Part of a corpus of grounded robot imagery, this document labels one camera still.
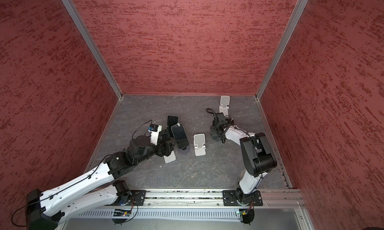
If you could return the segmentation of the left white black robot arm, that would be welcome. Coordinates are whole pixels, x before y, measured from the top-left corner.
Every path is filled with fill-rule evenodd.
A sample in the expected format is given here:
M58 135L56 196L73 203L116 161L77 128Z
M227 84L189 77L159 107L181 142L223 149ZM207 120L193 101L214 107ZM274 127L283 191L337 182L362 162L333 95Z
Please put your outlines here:
M87 173L47 191L27 194L25 210L28 230L55 230L72 217L94 208L118 205L129 210L143 205L145 191L130 190L120 178L152 156L169 157L176 141L161 137L157 144L148 136L139 136L128 149L105 156Z

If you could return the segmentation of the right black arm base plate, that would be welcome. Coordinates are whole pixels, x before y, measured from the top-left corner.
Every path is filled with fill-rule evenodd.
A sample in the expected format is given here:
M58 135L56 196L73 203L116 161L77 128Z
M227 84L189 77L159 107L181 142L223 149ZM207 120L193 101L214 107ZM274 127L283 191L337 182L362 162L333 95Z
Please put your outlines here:
M225 190L223 191L224 206L243 206L250 207L251 205L256 207L263 206L263 200L260 191L255 191L251 194L244 194L241 189Z

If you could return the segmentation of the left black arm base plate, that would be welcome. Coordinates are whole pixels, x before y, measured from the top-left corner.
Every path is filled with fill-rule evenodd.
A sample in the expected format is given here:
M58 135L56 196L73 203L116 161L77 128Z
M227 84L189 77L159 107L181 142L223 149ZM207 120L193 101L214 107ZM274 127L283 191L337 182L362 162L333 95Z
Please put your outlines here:
M131 189L130 192L131 194L129 197L126 197L126 198L119 197L114 203L110 204L110 206L128 207L128 206L134 206L135 204L138 206L143 206L147 191Z

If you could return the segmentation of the white phone stand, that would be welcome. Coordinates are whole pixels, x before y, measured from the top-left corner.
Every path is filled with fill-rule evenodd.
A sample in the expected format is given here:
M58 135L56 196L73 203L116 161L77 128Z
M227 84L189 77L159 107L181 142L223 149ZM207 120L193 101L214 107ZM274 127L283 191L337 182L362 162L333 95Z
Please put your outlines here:
M219 113L223 113L225 117L229 116L230 99L230 96L220 97Z
M206 154L206 137L205 134L194 135L195 156L200 157Z

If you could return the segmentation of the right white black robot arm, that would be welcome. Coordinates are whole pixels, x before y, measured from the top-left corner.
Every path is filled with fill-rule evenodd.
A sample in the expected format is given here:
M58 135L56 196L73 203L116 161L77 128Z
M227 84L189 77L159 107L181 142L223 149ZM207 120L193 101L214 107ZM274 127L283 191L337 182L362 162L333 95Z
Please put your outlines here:
M225 143L231 141L241 148L245 173L235 191L235 199L239 205L252 205L258 198L257 188L264 177L277 167L277 160L265 134L254 134L235 125L234 120L222 112L207 108L213 115L210 127L213 140Z

